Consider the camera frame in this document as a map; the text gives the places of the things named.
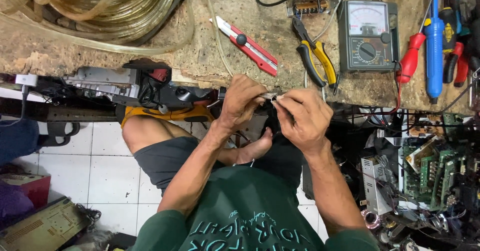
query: man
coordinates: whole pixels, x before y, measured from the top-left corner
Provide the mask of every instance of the man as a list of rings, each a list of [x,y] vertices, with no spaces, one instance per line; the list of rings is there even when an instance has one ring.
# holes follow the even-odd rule
[[[165,121],[127,120],[125,142],[164,191],[133,250],[378,250],[325,138],[333,111],[317,91],[277,98],[281,134],[268,129],[243,149],[223,149],[266,92],[248,76],[234,76],[219,119],[200,143]],[[330,236],[325,244],[297,208],[303,156]]]

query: workbench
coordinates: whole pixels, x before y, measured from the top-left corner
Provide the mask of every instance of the workbench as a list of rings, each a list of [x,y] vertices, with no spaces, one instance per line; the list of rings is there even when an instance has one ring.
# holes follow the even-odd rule
[[[171,54],[153,57],[127,55],[98,51],[63,41],[39,36],[9,24],[0,25],[0,66],[2,73],[42,76],[64,76],[73,74],[79,67],[93,66],[117,69],[132,59],[150,58],[154,62],[164,62],[173,68],[172,80],[180,85],[217,88],[227,86],[231,77],[220,58],[211,17],[206,0],[191,0],[195,16],[193,41]],[[298,40],[291,30],[291,19],[287,17],[285,4],[275,7],[262,7],[255,0],[211,0],[216,15],[242,30],[247,36],[278,59],[276,77],[258,69],[256,64],[234,46],[222,33],[220,39],[225,55],[237,73],[244,73],[269,89],[279,87],[286,91],[304,87],[304,67],[295,50]],[[428,0],[383,0],[398,4],[400,52],[403,55],[408,47],[410,35],[420,26]],[[174,44],[184,38],[188,16],[185,2],[177,8],[166,26],[146,45],[160,47]],[[314,38],[323,29],[330,15],[304,15],[302,21],[310,36]],[[319,39],[325,42],[325,51],[336,70],[339,70],[339,35],[337,18],[327,32]],[[323,72],[321,64],[316,63]],[[315,85],[309,79],[309,87]],[[401,88],[401,107],[421,111],[439,111],[455,99],[463,89],[453,87],[453,83],[443,86],[437,105],[430,105],[425,90],[424,49],[419,53],[419,65],[411,81]],[[394,74],[342,74],[338,93],[326,87],[326,100],[358,105],[394,107],[397,103],[397,90]],[[468,109],[466,95],[451,110],[455,113],[472,114]]]

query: yellow pliers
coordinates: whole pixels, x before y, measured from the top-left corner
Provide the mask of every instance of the yellow pliers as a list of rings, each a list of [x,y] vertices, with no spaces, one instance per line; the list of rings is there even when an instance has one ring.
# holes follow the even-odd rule
[[[309,77],[321,88],[325,87],[328,82],[328,87],[335,89],[336,92],[338,77],[333,68],[332,61],[325,53],[325,43],[316,41],[314,44],[310,37],[308,37],[307,30],[305,29],[305,26],[303,26],[302,21],[296,17],[292,19],[292,30],[300,41],[300,45],[297,47],[297,52],[301,56],[303,65],[305,66]],[[317,67],[315,67],[312,51],[323,65],[323,69],[327,75],[327,81],[325,81],[324,77],[318,72]]]

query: white cable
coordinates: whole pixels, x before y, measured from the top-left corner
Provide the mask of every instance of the white cable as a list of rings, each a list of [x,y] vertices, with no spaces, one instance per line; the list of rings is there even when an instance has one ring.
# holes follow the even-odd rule
[[[321,31],[321,33],[319,35],[317,35],[315,37],[315,39],[313,40],[313,43],[315,43],[315,41],[317,39],[319,39],[328,29],[328,27],[330,26],[330,24],[332,24],[332,21],[333,21],[333,18],[335,17],[335,14],[337,13],[337,9],[339,8],[339,5],[340,3],[342,2],[343,0],[338,0],[338,4],[335,6],[335,8],[333,9],[332,12],[330,12],[332,15],[330,16],[330,20],[328,20],[328,23],[327,25],[323,28],[323,31]]]

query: white tiled floor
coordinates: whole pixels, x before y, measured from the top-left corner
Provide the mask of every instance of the white tiled floor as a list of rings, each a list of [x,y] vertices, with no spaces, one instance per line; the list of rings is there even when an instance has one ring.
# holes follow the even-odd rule
[[[256,129],[263,126],[265,118],[258,120],[261,123],[249,125],[252,137],[260,134]],[[198,123],[181,122],[179,126],[198,138],[206,134]],[[98,222],[101,228],[137,235],[144,222],[157,211],[161,191],[138,166],[123,141],[119,124],[89,123],[81,127],[66,146],[43,148],[40,153],[23,156],[14,163],[32,174],[51,174],[50,201],[64,194],[75,203],[101,211]],[[297,197],[301,213],[322,240],[326,240],[327,232],[315,201],[306,199],[301,188]]]

